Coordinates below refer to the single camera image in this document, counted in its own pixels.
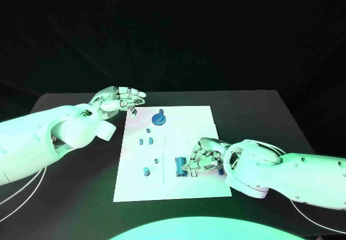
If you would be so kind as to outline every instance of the screw hole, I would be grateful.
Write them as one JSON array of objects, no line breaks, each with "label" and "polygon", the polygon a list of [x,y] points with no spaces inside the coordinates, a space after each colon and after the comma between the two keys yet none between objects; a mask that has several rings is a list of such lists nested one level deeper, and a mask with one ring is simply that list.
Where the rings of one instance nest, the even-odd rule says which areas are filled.
[{"label": "screw hole", "polygon": [[345,164],[341,161],[338,162],[338,165],[341,168],[345,168]]}]

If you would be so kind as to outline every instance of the circular base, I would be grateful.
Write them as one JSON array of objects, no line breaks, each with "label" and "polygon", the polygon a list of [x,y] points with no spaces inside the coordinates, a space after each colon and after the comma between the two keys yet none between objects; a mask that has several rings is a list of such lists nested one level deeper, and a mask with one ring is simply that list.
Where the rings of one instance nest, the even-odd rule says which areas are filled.
[{"label": "circular base", "polygon": [[166,123],[166,116],[158,113],[152,118],[152,122],[158,126],[163,125]]}]

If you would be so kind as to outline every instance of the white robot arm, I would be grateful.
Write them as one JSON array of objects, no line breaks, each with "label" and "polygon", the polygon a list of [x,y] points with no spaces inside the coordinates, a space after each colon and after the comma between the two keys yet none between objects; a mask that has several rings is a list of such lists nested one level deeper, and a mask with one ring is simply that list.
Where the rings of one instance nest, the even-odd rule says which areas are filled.
[{"label": "white robot arm", "polygon": [[116,126],[106,120],[120,111],[138,115],[146,93],[107,87],[89,104],[61,106],[0,123],[0,185],[37,173],[96,136],[109,141]]},{"label": "white robot arm", "polygon": [[225,183],[263,199],[277,190],[293,201],[324,208],[346,209],[346,159],[289,153],[254,140],[230,144],[202,138],[194,148],[185,171],[224,168]]}]

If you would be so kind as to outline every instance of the table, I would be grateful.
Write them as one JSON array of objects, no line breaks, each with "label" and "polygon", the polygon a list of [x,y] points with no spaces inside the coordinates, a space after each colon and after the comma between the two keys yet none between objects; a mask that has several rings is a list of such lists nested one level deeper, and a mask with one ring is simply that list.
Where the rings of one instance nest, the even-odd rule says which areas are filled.
[{"label": "table", "polygon": [[[89,103],[93,96],[94,93],[45,94],[32,112]],[[279,146],[289,153],[315,153],[275,90],[148,92],[146,105],[142,107],[207,105],[211,106],[221,140],[237,143],[244,139],[254,139]],[[120,112],[109,121],[117,126],[112,140],[96,138],[87,147],[68,153],[48,167],[35,195],[19,211],[0,223],[3,240],[27,240],[29,237],[106,240],[143,224],[195,216],[251,221],[300,237],[332,233],[303,218],[290,200],[273,189],[266,199],[256,199],[233,190],[233,197],[113,202],[126,113]],[[2,199],[18,191],[29,179],[32,176],[2,186]],[[38,182],[40,179],[2,205],[2,216],[18,208]],[[341,231],[346,230],[345,212],[300,203],[298,206],[321,224]]]}]

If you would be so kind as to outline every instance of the white paper sheet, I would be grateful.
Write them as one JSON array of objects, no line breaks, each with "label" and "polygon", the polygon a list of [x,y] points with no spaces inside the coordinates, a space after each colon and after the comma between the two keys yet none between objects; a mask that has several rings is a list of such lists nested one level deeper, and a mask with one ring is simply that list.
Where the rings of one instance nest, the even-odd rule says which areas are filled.
[{"label": "white paper sheet", "polygon": [[[176,158],[191,159],[201,138],[220,139],[211,106],[138,107],[126,116],[114,202],[231,197],[225,175],[218,170],[176,175]],[[166,123],[156,126],[153,115],[163,109]],[[145,176],[145,167],[151,175]]]}]

